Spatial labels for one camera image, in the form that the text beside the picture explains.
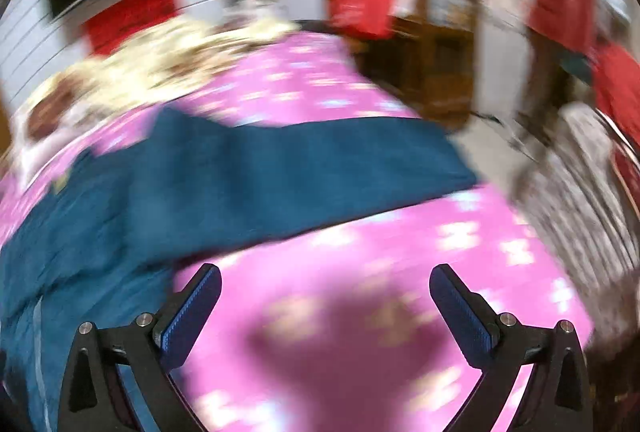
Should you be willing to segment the teal quilted down jacket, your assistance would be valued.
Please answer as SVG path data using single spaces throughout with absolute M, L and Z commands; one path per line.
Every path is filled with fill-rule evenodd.
M 86 320 L 126 325 L 162 305 L 176 265 L 292 238 L 476 185 L 435 124 L 363 118 L 230 127 L 158 112 L 128 148 L 86 150 L 1 248 L 6 386 L 52 431 Z

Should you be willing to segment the floral patterned cloth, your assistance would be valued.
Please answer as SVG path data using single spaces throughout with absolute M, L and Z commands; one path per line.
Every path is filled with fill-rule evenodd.
M 593 324 L 593 347 L 608 355 L 639 331 L 639 218 L 612 163 L 624 139 L 591 106 L 563 106 L 550 146 L 514 192 L 516 206 L 574 285 Z

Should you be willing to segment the cream brown floral quilt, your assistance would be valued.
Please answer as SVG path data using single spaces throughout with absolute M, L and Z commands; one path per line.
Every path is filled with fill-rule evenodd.
M 219 30 L 174 17 L 128 37 L 108 56 L 91 56 L 53 74 L 12 118 L 9 162 L 18 187 L 29 188 L 43 167 L 81 135 L 140 106 L 189 95 L 250 51 L 298 30 L 296 23 L 277 18 Z

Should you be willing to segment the wooden shelf unit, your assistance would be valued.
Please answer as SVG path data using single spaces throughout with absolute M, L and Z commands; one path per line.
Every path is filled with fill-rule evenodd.
M 357 40 L 367 76 L 392 88 L 420 117 L 462 129 L 473 110 L 480 0 L 394 0 L 393 35 Z

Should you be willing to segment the red calligraphy banner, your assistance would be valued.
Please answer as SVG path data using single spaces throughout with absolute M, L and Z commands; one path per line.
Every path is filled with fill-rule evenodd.
M 175 0 L 121 0 L 84 23 L 91 54 L 108 56 L 134 34 L 177 15 Z

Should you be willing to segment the red shopping bag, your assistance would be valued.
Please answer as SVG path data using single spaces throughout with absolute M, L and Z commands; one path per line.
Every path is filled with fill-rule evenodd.
M 357 40 L 388 40 L 393 35 L 394 0 L 330 0 L 330 25 Z

